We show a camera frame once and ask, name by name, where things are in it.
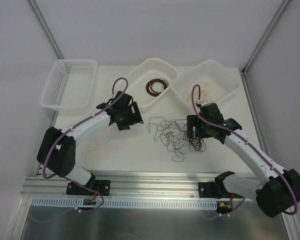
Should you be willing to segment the brown yellow wire ball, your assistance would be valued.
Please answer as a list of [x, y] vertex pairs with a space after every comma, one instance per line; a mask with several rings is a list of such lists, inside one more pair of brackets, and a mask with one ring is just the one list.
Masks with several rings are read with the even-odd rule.
[[167, 120], [162, 116], [154, 116], [148, 120], [145, 128], [149, 133], [154, 132], [154, 141], [161, 142], [173, 154], [173, 162], [182, 163], [189, 153], [203, 153], [207, 149], [203, 139], [187, 137], [185, 118]]

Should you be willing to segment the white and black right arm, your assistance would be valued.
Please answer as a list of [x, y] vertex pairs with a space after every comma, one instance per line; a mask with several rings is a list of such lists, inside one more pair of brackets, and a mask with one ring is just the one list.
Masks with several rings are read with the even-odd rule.
[[256, 181], [226, 171], [214, 180], [214, 198], [230, 193], [254, 200], [268, 217], [296, 215], [300, 202], [300, 174], [286, 169], [257, 147], [233, 118], [225, 119], [214, 102], [192, 103], [194, 115], [188, 115], [187, 136], [190, 139], [213, 138], [232, 150], [254, 173]]

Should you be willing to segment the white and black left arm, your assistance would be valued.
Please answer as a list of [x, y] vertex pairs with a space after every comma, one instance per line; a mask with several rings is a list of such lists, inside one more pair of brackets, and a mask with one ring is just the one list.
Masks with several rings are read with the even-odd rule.
[[97, 133], [116, 124], [119, 131], [129, 130], [130, 126], [143, 123], [138, 104], [133, 97], [118, 91], [114, 98], [96, 107], [90, 116], [67, 129], [50, 127], [46, 130], [36, 160], [58, 176], [71, 181], [85, 195], [100, 190], [96, 176], [76, 163], [76, 148], [79, 144]]

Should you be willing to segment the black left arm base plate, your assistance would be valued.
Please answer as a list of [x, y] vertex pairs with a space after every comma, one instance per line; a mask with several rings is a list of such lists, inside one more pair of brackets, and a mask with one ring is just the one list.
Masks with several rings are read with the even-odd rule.
[[[100, 193], [102, 196], [109, 196], [110, 189], [111, 189], [111, 181], [110, 180], [92, 179], [85, 185], [85, 187]], [[67, 185], [66, 195], [69, 195], [69, 196], [92, 196], [94, 194], [95, 194], [94, 192], [87, 190], [85, 188], [82, 188], [82, 187], [74, 184], [73, 182], [70, 182]]]

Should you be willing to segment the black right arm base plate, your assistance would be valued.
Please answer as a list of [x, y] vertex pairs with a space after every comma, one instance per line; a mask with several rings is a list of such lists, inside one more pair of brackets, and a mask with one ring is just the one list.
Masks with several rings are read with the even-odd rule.
[[234, 199], [242, 199], [243, 196], [228, 192], [222, 183], [217, 182], [198, 182], [198, 194], [200, 198], [214, 198], [214, 199], [222, 199], [222, 198], [234, 198]]

